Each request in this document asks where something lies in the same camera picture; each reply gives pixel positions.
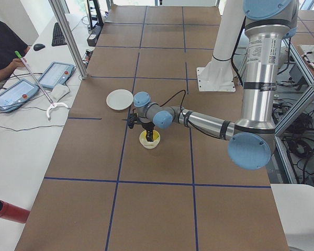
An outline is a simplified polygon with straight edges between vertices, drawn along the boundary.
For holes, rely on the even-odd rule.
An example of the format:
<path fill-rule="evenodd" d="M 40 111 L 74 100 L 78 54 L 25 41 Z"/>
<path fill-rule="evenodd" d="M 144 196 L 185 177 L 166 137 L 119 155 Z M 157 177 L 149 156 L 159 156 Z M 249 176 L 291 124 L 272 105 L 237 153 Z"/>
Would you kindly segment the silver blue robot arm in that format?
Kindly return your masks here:
<path fill-rule="evenodd" d="M 240 119 L 221 120 L 182 106 L 162 107 L 146 92 L 134 95 L 137 117 L 152 140 L 153 127 L 173 122 L 227 140 L 232 161 L 245 169 L 265 166 L 275 150 L 272 119 L 281 42 L 296 32 L 298 1 L 227 1 L 211 61 L 197 69 L 202 92 L 233 91 L 232 57 L 242 33 L 249 40 Z"/>

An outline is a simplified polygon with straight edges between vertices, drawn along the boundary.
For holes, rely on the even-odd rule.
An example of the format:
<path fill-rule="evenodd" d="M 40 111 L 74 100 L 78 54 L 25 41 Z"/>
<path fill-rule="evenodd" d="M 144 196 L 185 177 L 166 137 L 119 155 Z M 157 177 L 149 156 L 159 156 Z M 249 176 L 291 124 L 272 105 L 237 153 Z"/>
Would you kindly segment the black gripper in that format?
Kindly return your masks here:
<path fill-rule="evenodd" d="M 142 123 L 142 127 L 146 130 L 146 140 L 148 142 L 153 142 L 153 130 L 154 130 L 154 123 L 148 122 L 148 123 Z"/>

